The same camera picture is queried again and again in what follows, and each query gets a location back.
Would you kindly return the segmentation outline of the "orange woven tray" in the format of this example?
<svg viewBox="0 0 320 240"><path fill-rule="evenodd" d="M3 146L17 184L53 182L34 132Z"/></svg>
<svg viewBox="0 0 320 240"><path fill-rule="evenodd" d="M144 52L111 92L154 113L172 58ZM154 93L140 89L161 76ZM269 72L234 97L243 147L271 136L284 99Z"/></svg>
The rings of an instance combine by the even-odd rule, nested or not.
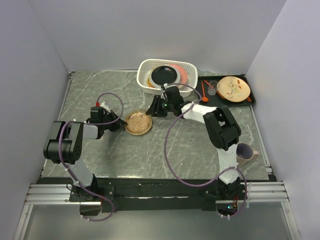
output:
<svg viewBox="0 0 320 240"><path fill-rule="evenodd" d="M149 79L149 78L147 78L147 82L146 82L146 84L147 84L147 86L148 86L149 88L154 88L154 86L151 84L151 82L150 82L150 79Z"/></svg>

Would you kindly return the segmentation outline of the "cream plate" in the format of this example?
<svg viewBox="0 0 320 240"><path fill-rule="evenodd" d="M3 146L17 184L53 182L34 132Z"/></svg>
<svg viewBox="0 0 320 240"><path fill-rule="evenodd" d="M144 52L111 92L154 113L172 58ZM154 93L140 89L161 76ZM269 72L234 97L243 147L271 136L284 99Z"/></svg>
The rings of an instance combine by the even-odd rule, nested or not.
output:
<svg viewBox="0 0 320 240"><path fill-rule="evenodd" d="M180 72L180 83L181 84L186 84L188 81L188 75L185 69L179 65L176 64L170 64L170 66L176 68Z"/></svg>

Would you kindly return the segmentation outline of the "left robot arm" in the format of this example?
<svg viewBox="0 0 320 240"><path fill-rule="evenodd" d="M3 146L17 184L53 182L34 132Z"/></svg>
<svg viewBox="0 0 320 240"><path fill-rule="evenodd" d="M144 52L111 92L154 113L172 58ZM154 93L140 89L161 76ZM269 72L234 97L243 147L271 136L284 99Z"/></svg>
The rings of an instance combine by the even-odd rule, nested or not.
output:
<svg viewBox="0 0 320 240"><path fill-rule="evenodd" d="M105 131L115 132L128 124L106 106L93 106L86 122L54 121L43 147L43 155L69 173L71 193L88 201L102 194L96 176L81 159L83 140L99 140Z"/></svg>

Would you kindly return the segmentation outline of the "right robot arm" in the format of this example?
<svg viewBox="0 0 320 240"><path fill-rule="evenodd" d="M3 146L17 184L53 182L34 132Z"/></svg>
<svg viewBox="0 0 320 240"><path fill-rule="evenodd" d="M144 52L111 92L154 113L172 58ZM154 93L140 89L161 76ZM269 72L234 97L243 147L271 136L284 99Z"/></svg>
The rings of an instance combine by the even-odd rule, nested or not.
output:
<svg viewBox="0 0 320 240"><path fill-rule="evenodd" d="M237 169L237 146L242 131L226 106L210 107L198 102L185 101L176 86L163 87L162 94L156 95L146 111L148 116L164 118L168 113L179 119L193 120L204 124L209 139L217 149L219 174L215 178L202 184L188 183L174 172L167 155L167 141L170 131L164 140L163 152L165 162L173 176L182 184L202 188L214 184L213 195L219 199L230 199L242 191L240 172Z"/></svg>

